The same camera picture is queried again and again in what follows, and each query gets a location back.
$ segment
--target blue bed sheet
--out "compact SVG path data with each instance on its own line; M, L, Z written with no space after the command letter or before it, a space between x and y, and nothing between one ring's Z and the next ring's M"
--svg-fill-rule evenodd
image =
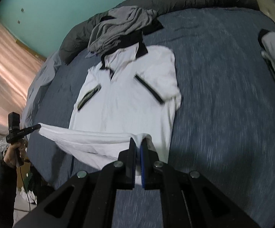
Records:
M261 227L275 224L275 83L261 56L260 29L275 31L260 11L186 9L159 17L164 29L146 45L174 51L182 105L176 113L169 164L200 171ZM35 123L67 128L87 69L100 62L82 51L62 65ZM28 156L61 186L79 170L94 171L33 133ZM159 191L118 191L113 227L162 227Z

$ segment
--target dark gray bedding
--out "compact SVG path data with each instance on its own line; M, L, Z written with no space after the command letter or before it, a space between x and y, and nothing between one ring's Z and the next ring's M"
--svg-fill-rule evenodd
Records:
M158 16L187 8L245 7L259 9L256 0L126 0L116 7L121 6L154 9L157 11ZM70 30L59 49L59 56L62 61L69 64L78 53L87 48L93 28L106 15L108 15L108 11L96 14Z
M200 171L263 228L275 224L275 83L261 56L260 29L274 22L251 9L186 9L160 16L164 29L146 45L174 51L182 105L169 164ZM87 69L100 62L82 51L62 65L35 122L67 128ZM36 133L28 156L54 187L87 165ZM158 191L118 191L113 227L162 227Z

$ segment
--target person's hand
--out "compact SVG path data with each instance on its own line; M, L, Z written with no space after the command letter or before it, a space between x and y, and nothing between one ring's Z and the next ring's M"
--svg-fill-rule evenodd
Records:
M26 152L25 152L25 144L27 143L27 141L21 139L18 142L11 144L6 152L6 155L4 157L4 162L11 168L15 168L16 167L16 152L15 149L18 148L19 152L20 152L20 157L22 159L25 158L26 156Z

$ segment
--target metal bolt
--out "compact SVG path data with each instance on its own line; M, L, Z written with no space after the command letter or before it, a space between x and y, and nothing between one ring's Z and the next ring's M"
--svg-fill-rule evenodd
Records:
M80 170L80 171L76 174L76 176L77 176L78 178L84 178L85 176L87 176L87 172L85 172L84 170Z
M120 168L124 165L124 163L122 161L115 161L113 165L114 167Z
M161 168L161 167L163 167L164 164L162 161L155 161L155 163L153 165L157 168Z
M196 170L191 171L189 174L192 178L199 178L200 176L200 173L197 172Z

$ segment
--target wall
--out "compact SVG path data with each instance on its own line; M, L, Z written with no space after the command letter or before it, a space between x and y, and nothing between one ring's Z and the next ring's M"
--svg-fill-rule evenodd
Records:
M0 22L27 46L47 57L76 24L124 0L2 0Z

